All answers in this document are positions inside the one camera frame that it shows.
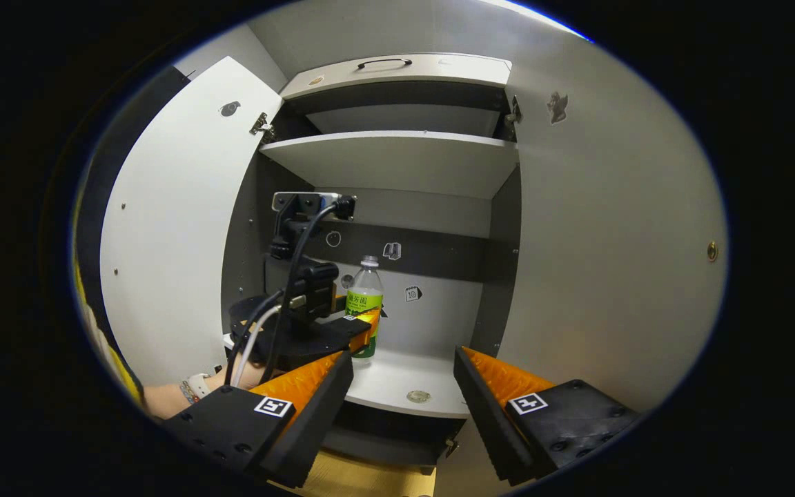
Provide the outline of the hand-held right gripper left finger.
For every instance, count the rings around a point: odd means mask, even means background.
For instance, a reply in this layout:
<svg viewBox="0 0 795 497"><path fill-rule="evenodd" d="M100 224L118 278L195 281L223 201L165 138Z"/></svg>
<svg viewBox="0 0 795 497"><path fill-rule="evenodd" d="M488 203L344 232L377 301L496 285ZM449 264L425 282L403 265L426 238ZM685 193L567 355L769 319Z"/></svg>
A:
<svg viewBox="0 0 795 497"><path fill-rule="evenodd" d="M351 381L350 353L337 351L249 390L220 387L163 427L231 471L303 487Z"/></svg>

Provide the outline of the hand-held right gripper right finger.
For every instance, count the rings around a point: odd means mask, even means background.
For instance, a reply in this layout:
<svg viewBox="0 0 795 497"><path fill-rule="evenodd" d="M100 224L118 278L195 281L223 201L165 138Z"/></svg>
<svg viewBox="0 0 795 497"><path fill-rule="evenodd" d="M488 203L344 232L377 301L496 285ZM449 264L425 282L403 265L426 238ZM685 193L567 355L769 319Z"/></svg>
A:
<svg viewBox="0 0 795 497"><path fill-rule="evenodd" d="M640 417L587 381L554 384L470 347L455 347L453 375L495 474L512 487L573 465Z"/></svg>

